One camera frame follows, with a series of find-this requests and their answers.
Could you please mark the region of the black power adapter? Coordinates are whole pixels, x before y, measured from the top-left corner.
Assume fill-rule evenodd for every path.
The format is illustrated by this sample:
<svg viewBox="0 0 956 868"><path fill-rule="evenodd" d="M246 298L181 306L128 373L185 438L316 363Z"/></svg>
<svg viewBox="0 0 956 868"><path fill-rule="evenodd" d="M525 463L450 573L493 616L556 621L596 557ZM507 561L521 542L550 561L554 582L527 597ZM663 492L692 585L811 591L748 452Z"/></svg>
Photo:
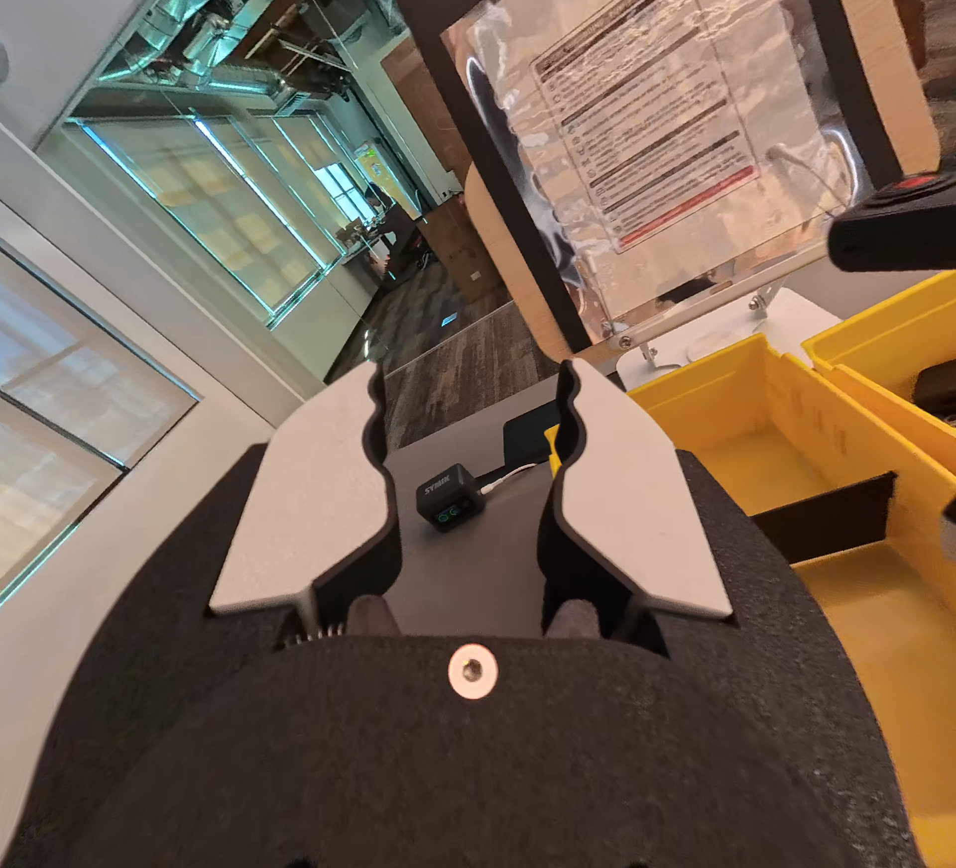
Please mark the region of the black power adapter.
<svg viewBox="0 0 956 868"><path fill-rule="evenodd" d="M453 464L415 492L419 516L438 533L447 534L484 512L485 496L472 474Z"/></svg>

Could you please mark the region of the brown cardboard panel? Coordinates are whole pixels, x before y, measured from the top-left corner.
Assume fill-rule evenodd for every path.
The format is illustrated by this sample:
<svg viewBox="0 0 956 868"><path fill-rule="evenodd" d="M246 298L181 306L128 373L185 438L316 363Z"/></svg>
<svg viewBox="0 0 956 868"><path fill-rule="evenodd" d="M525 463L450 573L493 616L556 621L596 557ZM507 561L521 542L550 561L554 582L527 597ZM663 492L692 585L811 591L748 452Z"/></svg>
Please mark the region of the brown cardboard panel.
<svg viewBox="0 0 956 868"><path fill-rule="evenodd" d="M414 39L405 36L397 41L380 65L443 169L464 188L472 167L471 154Z"/></svg>

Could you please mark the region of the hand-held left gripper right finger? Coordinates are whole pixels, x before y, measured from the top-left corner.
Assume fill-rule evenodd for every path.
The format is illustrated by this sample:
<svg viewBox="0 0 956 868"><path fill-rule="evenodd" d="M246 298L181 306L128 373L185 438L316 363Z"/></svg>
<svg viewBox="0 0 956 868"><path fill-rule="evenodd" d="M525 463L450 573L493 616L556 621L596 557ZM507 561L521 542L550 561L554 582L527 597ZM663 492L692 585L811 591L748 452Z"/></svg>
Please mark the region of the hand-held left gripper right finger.
<svg viewBox="0 0 956 868"><path fill-rule="evenodd" d="M570 600L599 633L629 608L706 621L733 615L711 543L671 439L623 390L580 359L556 384L558 466L537 534L542 629Z"/></svg>

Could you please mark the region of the black bin divider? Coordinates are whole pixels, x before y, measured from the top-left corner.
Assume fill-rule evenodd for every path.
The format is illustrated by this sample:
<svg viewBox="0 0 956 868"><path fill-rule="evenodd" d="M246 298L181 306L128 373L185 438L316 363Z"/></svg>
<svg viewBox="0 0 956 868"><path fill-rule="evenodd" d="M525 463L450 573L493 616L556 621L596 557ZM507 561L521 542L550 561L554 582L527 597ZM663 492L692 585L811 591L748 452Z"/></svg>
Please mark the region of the black bin divider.
<svg viewBox="0 0 956 868"><path fill-rule="evenodd" d="M955 427L955 360L921 370L915 380L912 403L939 421Z"/></svg>
<svg viewBox="0 0 956 868"><path fill-rule="evenodd" d="M887 537L897 478L889 471L750 520L790 565L879 543Z"/></svg>

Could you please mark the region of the large window with blinds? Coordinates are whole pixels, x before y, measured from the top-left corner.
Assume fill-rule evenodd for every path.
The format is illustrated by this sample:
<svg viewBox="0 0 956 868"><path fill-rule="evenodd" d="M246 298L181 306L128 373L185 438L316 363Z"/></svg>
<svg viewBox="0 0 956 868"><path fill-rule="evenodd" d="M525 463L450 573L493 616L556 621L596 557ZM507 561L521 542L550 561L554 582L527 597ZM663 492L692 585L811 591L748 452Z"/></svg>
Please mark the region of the large window with blinds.
<svg viewBox="0 0 956 868"><path fill-rule="evenodd" d="M2 602L201 401L2 250Z"/></svg>

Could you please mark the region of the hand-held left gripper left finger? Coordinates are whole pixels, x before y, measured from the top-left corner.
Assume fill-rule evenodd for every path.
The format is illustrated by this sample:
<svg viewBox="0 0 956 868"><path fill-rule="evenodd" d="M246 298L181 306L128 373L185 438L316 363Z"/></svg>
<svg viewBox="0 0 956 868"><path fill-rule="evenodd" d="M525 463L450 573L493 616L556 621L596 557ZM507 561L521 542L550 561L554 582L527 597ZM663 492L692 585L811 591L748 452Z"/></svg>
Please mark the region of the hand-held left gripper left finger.
<svg viewBox="0 0 956 868"><path fill-rule="evenodd" d="M347 619L400 575L396 487L385 467L381 368L366 361L269 440L209 598L216 616L294 609Z"/></svg>

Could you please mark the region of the tall window with blinds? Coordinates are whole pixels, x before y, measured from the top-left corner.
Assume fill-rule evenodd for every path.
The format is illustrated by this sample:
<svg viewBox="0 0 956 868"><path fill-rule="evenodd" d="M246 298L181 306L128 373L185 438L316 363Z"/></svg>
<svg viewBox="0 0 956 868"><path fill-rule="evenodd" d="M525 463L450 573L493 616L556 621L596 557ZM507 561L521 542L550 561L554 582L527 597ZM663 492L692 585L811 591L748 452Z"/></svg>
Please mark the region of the tall window with blinds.
<svg viewBox="0 0 956 868"><path fill-rule="evenodd" d="M248 296L275 329L317 286L351 267L381 282L387 237L350 216L293 139L299 125L197 113L72 117L63 130L111 166Z"/></svg>

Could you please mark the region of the black office chair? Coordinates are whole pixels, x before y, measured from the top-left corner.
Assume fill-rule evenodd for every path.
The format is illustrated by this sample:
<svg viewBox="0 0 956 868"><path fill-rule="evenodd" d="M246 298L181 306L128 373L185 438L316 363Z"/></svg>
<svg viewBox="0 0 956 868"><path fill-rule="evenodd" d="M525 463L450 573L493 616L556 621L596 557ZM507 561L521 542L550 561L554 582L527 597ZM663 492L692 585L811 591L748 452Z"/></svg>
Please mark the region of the black office chair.
<svg viewBox="0 0 956 868"><path fill-rule="evenodd" d="M363 196L370 207L381 211L381 236L386 238L392 234L395 237L395 241L387 245L389 257L382 281L387 289L394 290L422 269L424 239L402 205L376 183L370 182Z"/></svg>

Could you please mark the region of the cardboard box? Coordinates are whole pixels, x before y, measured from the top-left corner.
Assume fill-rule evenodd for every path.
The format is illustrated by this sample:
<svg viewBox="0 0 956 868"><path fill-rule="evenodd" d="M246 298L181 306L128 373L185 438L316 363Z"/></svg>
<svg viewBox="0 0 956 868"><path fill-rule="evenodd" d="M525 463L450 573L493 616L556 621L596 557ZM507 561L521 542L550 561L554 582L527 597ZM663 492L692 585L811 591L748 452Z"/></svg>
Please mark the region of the cardboard box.
<svg viewBox="0 0 956 868"><path fill-rule="evenodd" d="M507 288L472 222L463 194L449 197L415 224L469 303Z"/></svg>

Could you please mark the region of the taped instruction sheet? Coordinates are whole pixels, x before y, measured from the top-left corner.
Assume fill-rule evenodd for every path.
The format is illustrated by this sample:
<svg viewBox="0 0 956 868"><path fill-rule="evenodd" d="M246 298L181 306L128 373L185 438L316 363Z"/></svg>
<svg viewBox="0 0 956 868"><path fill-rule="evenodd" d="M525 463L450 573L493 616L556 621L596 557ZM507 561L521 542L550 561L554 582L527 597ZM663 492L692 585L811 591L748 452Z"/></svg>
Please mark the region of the taped instruction sheet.
<svg viewBox="0 0 956 868"><path fill-rule="evenodd" d="M441 40L592 343L854 196L808 0L478 0Z"/></svg>

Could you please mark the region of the yellow plastic bin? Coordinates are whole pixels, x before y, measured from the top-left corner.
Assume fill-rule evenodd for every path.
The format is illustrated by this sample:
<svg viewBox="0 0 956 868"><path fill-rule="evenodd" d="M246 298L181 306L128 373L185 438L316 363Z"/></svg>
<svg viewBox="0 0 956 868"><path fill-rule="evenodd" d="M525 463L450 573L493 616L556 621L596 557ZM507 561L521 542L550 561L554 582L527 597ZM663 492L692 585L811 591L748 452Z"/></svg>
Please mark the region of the yellow plastic bin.
<svg viewBox="0 0 956 868"><path fill-rule="evenodd" d="M955 429L912 403L918 373L955 360L955 273L900 292L807 340L814 369L908 442L955 471Z"/></svg>
<svg viewBox="0 0 956 868"><path fill-rule="evenodd" d="M629 608L600 635L771 734L861 866L954 866L954 472L761 336L625 393L675 445L733 615ZM750 520L889 471L882 542L790 565Z"/></svg>

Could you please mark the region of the instruction sheet on stand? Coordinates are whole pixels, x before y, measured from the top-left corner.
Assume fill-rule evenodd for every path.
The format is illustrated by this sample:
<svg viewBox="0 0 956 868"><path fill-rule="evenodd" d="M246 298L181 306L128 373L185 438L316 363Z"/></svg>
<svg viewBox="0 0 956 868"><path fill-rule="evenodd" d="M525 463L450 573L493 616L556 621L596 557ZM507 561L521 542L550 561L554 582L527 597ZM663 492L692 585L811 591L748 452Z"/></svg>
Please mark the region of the instruction sheet on stand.
<svg viewBox="0 0 956 868"><path fill-rule="evenodd" d="M424 63L472 156L466 202L487 249L544 354L590 362L649 343L699 316L783 281L826 255L826 235L750 277L680 288L676 304L653 318L592 343L545 255L502 159L442 44L448 24L478 0L396 0ZM893 0L808 0L855 165L854 196L933 170L940 141Z"/></svg>

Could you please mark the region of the silver ceiling ductwork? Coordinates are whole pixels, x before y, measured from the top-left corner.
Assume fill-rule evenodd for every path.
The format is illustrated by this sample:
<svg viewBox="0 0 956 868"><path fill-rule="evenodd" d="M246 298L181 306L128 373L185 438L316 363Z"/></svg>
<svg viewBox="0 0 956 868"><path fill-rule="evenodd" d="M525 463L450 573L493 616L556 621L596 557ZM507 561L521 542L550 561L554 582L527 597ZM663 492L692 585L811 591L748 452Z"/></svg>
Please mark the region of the silver ceiling ductwork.
<svg viewBox="0 0 956 868"><path fill-rule="evenodd" d="M225 95L294 114L350 101L352 47L404 30L395 0L154 0L96 87Z"/></svg>

